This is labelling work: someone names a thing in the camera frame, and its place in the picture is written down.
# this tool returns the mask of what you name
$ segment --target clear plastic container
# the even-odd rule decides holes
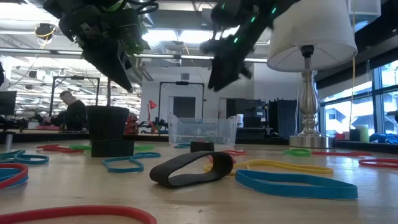
[[[170,114],[169,143],[171,145],[191,143],[192,141],[214,142],[219,146],[234,146],[238,118],[195,119],[178,118]]]

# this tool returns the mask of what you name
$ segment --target table lamp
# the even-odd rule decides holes
[[[302,72],[300,97],[303,131],[291,136],[292,147],[332,147],[332,139],[317,131],[320,110],[314,88],[314,70],[331,68],[358,53],[346,0],[301,0],[274,21],[268,67],[281,72]]]

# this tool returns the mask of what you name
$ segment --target lamp stand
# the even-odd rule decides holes
[[[311,66],[311,56],[313,51],[313,45],[301,47],[301,53],[305,61],[305,70],[302,72],[305,86],[300,97],[300,112],[304,117],[304,129],[297,136],[291,136],[289,138],[289,145],[292,147],[331,148],[332,138],[319,133],[317,131],[318,123],[315,121],[315,117],[320,110],[320,104],[313,81],[315,73]]]

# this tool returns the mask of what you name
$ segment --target computer monitor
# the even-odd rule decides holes
[[[15,114],[17,91],[0,91],[0,115]]]

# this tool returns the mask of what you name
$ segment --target desk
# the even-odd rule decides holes
[[[0,213],[69,205],[122,205],[151,213],[160,224],[332,224],[332,223],[396,223],[398,220],[398,170],[359,167],[357,157],[292,157],[283,156],[287,146],[237,145],[247,156],[235,157],[237,162],[249,159],[273,159],[296,164],[312,164],[334,168],[332,177],[358,186],[357,200],[320,200],[276,197],[260,194],[237,184],[233,177],[210,184],[170,190],[156,185],[149,178],[152,167],[188,149],[174,149],[162,142],[154,144],[162,154],[156,159],[143,159],[143,173],[108,173],[102,159],[89,154],[47,153],[46,166],[29,166],[29,180],[23,186],[0,190]],[[15,144],[14,149],[36,152],[42,143]],[[51,144],[88,144],[88,140],[51,142]],[[374,157],[394,158],[390,154]],[[209,163],[202,158],[178,173],[203,172]],[[128,162],[120,166],[131,166]],[[286,172],[278,168],[264,170]],[[123,217],[68,217],[29,222],[59,223],[139,223]]]

